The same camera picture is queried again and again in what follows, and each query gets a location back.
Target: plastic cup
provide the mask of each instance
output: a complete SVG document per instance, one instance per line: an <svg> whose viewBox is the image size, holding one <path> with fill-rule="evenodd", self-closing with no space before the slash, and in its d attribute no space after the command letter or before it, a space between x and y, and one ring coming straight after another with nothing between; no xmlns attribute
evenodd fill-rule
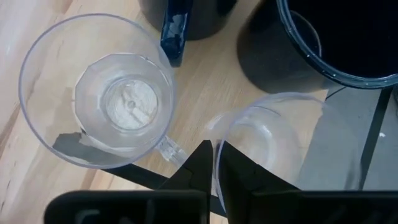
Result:
<svg viewBox="0 0 398 224"><path fill-rule="evenodd" d="M218 173L226 141L299 189L358 188L356 136L333 108L310 95L265 96L243 110L216 117L206 131L213 145L219 146L215 147L215 188L222 205Z"/></svg>
<svg viewBox="0 0 398 224"><path fill-rule="evenodd" d="M40 142L73 164L109 169L153 149L178 166L187 158L165 135L174 71L158 41L128 19L85 14L50 27L24 59L19 99Z"/></svg>

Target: cup handle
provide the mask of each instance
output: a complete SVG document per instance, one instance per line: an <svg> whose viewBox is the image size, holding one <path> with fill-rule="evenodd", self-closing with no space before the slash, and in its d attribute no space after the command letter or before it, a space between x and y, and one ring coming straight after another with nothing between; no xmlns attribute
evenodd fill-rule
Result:
<svg viewBox="0 0 398 224"><path fill-rule="evenodd" d="M164 16L160 46L173 67L182 62L193 0L169 0Z"/></svg>
<svg viewBox="0 0 398 224"><path fill-rule="evenodd" d="M167 136L161 140L156 149L166 161L174 163L178 168L188 159L187 153Z"/></svg>

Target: kitchen counter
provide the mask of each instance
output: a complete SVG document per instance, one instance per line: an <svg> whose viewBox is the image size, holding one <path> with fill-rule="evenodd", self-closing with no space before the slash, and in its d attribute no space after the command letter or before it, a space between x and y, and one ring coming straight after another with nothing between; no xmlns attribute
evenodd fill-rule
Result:
<svg viewBox="0 0 398 224"><path fill-rule="evenodd" d="M258 0L239 1L227 26L213 37L188 42L176 69L177 109L168 133L188 153L203 140L211 118L265 95L243 75L236 56L239 29ZM54 197L79 189L144 187L102 170L69 164L53 155L29 129L19 106L17 79L33 41L52 24L77 14L106 12L142 25L156 37L135 0L3 0L0 3L0 223L41 223ZM312 93L324 100L326 91ZM137 162L170 176L175 167L153 152ZM212 223L227 223L211 216Z"/></svg>

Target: black mug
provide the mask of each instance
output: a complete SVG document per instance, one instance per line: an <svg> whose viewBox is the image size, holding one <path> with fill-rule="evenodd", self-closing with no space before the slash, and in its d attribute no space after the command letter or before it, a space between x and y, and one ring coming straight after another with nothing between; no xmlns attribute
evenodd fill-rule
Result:
<svg viewBox="0 0 398 224"><path fill-rule="evenodd" d="M395 9L388 0L262 1L239 37L239 62L270 93L394 85Z"/></svg>
<svg viewBox="0 0 398 224"><path fill-rule="evenodd" d="M149 23L161 30L160 45L174 67L186 40L209 37L224 27L237 0L139 0Z"/></svg>

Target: clear plastic pitcher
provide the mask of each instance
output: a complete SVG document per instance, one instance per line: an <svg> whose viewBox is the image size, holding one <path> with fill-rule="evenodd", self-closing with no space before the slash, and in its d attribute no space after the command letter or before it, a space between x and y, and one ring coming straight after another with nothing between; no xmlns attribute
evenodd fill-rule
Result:
<svg viewBox="0 0 398 224"><path fill-rule="evenodd" d="M358 139L340 114L302 93L279 93L208 123L215 146L215 188L227 141L269 172L302 190L355 190L361 176Z"/></svg>
<svg viewBox="0 0 398 224"><path fill-rule="evenodd" d="M22 64L19 99L40 142L76 165L119 167L153 149L178 166L187 158L165 135L174 71L158 40L128 19L85 14L46 30Z"/></svg>

